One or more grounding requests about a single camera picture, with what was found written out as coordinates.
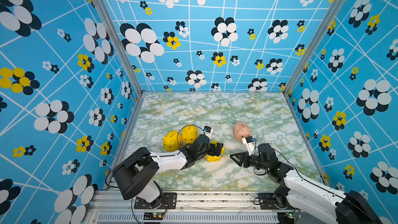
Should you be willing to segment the yellow piggy bank front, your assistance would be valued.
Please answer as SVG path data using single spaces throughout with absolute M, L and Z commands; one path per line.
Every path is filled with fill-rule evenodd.
M 168 152 L 176 151 L 181 146 L 181 135 L 178 131 L 171 131 L 163 138 L 163 148 Z

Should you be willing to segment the yellow piggy bank back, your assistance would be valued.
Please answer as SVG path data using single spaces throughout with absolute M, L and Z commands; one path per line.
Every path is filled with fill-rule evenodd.
M 221 155 L 224 153 L 225 147 L 223 143 L 218 141 L 211 141 L 209 150 L 206 153 L 206 160 L 208 162 L 220 161 Z

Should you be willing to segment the yellow piggy bank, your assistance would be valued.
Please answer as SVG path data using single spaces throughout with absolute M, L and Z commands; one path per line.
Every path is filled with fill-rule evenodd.
M 220 161 L 221 155 L 224 153 L 225 147 L 223 143 L 218 141 L 211 141 L 209 150 L 206 153 L 206 160 L 208 162 Z
M 163 148 L 168 152 L 176 151 L 181 146 L 181 135 L 178 131 L 171 131 L 163 138 Z
M 192 144 L 198 138 L 198 130 L 193 125 L 184 127 L 180 134 L 185 144 Z

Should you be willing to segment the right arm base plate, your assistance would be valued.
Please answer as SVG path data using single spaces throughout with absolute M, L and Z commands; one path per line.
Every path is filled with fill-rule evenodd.
M 255 202 L 260 205 L 262 210 L 293 211 L 295 209 L 288 203 L 286 196 L 281 194 L 259 193 Z

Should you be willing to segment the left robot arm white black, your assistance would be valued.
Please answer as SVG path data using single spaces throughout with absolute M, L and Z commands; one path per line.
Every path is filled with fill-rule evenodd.
M 139 198 L 156 208 L 162 204 L 164 193 L 153 180 L 155 175 L 190 168 L 203 158 L 219 159 L 224 150 L 223 143 L 211 141 L 206 134 L 174 152 L 155 153 L 141 147 L 115 167 L 113 178 L 124 200 Z

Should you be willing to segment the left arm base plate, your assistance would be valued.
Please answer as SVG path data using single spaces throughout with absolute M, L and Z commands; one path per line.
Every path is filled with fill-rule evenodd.
M 177 203 L 177 193 L 162 193 L 153 202 L 149 203 L 142 198 L 136 197 L 134 202 L 135 209 L 175 209 Z

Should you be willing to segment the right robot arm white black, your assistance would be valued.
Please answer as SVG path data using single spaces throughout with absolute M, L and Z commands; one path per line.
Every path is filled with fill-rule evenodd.
M 264 170 L 279 187 L 275 190 L 279 208 L 303 210 L 326 224 L 380 224 L 366 199 L 356 191 L 343 192 L 301 175 L 292 163 L 283 163 L 270 144 L 260 144 L 258 154 L 241 152 L 230 155 L 240 167 Z

